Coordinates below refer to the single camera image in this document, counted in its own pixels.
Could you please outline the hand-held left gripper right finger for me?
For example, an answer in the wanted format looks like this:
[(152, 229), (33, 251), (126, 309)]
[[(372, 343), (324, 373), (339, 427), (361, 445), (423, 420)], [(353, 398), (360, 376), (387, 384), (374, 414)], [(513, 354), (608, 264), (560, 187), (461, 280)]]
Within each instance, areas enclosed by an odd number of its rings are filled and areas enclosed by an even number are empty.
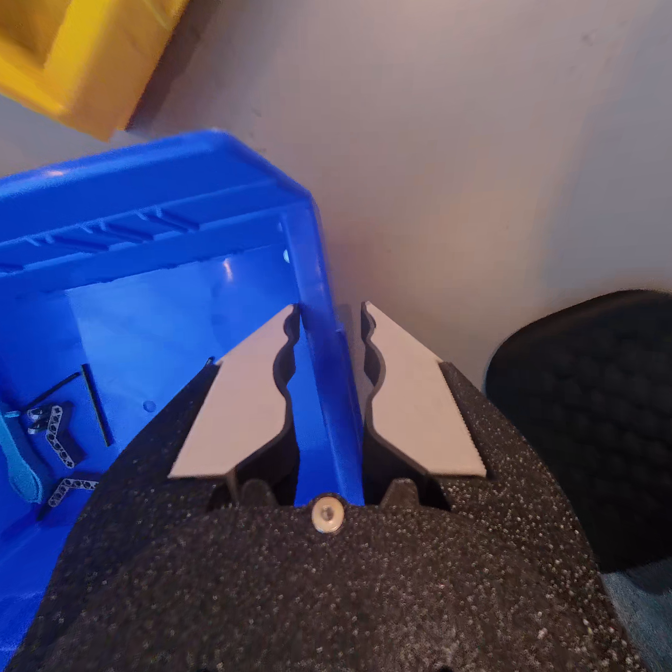
[(448, 364), (372, 302), (362, 303), (366, 505), (383, 505), (409, 481), (420, 505), (449, 508), (444, 479), (483, 481), (487, 463), (447, 379)]

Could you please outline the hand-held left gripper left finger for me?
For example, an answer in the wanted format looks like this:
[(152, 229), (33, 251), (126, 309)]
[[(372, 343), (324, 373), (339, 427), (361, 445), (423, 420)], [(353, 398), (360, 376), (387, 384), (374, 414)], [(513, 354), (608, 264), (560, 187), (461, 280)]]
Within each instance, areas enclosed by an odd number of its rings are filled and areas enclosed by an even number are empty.
[(169, 479), (223, 477), (231, 498), (262, 481), (277, 502), (295, 501), (300, 450), (288, 383), (299, 337), (300, 308), (290, 304), (216, 362)]

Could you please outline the blue storage bin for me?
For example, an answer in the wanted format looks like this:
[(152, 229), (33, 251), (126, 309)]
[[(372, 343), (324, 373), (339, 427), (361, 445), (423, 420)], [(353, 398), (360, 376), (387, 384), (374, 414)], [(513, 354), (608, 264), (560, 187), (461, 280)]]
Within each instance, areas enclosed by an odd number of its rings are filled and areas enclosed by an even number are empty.
[[(92, 495), (46, 501), (66, 477), (101, 478), (200, 370), (287, 305), (302, 324), (288, 385), (300, 449), (296, 503), (364, 503), (362, 420), (345, 327), (309, 191), (220, 130), (119, 148), (1, 178), (1, 404), (44, 465), (42, 503), (14, 492), (1, 453), (1, 669), (38, 610), (67, 534)], [(88, 363), (70, 401), (85, 452), (66, 468), (26, 404)]]

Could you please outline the grey desk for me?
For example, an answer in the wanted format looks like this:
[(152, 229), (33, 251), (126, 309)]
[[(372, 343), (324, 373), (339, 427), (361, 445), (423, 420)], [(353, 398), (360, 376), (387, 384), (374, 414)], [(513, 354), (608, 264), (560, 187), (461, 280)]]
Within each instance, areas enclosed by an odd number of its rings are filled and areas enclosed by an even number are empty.
[(671, 289), (670, 1), (190, 1), (108, 144), (1, 98), (1, 174), (221, 128), (309, 189), (371, 300), (480, 384), (499, 344)]

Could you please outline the long black brick axle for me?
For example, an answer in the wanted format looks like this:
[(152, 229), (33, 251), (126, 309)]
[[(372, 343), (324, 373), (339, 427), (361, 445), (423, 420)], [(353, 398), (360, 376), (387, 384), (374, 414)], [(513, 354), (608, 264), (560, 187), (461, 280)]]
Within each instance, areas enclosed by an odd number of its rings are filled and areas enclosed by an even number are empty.
[(74, 381), (75, 379), (77, 379), (78, 377), (80, 377), (80, 375), (81, 375), (81, 370), (78, 370), (78, 371), (70, 374), (69, 376), (67, 376), (63, 380), (55, 383), (55, 385), (51, 386), (46, 391), (40, 393), (37, 397), (30, 400), (26, 404), (26, 406), (23, 408), (23, 411), (25, 412), (32, 407), (37, 407), (43, 401), (45, 401), (47, 398), (49, 398), (51, 395), (53, 395), (56, 391), (60, 390), (61, 388), (63, 388), (68, 383), (70, 383), (70, 382)]
[(80, 366), (81, 374), (85, 381), (85, 385), (91, 399), (91, 404), (93, 405), (96, 421), (99, 426), (100, 432), (103, 436), (103, 440), (106, 447), (111, 447), (114, 443), (112, 430), (110, 429), (107, 416), (105, 414), (104, 406), (102, 399), (100, 397), (96, 382), (91, 371), (91, 367), (88, 363), (81, 364)]

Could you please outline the grey angled brick beam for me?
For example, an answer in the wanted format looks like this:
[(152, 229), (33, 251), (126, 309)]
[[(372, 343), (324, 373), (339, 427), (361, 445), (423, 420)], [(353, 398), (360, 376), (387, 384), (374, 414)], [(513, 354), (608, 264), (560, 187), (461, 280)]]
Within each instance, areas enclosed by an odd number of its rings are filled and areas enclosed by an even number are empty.
[(73, 403), (65, 401), (32, 407), (26, 411), (28, 434), (43, 434), (57, 458), (70, 470), (74, 470), (86, 457), (70, 431), (73, 410)]
[(46, 505), (49, 508), (56, 508), (71, 491), (94, 491), (98, 484), (99, 479), (97, 477), (89, 478), (73, 476), (62, 478), (56, 485), (55, 490), (47, 499)]

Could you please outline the blue brick separator tool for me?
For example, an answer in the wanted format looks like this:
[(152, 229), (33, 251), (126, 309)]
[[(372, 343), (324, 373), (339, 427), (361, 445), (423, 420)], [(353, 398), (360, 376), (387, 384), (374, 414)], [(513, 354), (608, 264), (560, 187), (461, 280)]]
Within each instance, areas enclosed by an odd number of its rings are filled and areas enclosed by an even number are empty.
[(18, 411), (1, 405), (1, 453), (7, 463), (7, 478), (14, 492), (31, 504), (44, 500), (44, 465), (33, 450)]

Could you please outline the blue-grey fabric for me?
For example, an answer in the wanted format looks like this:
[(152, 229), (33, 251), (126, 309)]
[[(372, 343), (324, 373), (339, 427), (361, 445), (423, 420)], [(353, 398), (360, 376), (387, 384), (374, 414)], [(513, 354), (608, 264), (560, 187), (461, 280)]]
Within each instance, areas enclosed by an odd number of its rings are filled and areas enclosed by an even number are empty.
[(602, 573), (617, 617), (648, 670), (671, 670), (671, 559)]

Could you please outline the yellow storage bin with ledge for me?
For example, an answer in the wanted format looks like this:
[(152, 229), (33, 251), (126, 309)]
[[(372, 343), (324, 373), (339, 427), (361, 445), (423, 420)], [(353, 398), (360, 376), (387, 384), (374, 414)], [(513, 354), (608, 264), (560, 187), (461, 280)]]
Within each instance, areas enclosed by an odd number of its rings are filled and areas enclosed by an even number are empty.
[(188, 1), (2, 1), (1, 94), (107, 141), (124, 130)]

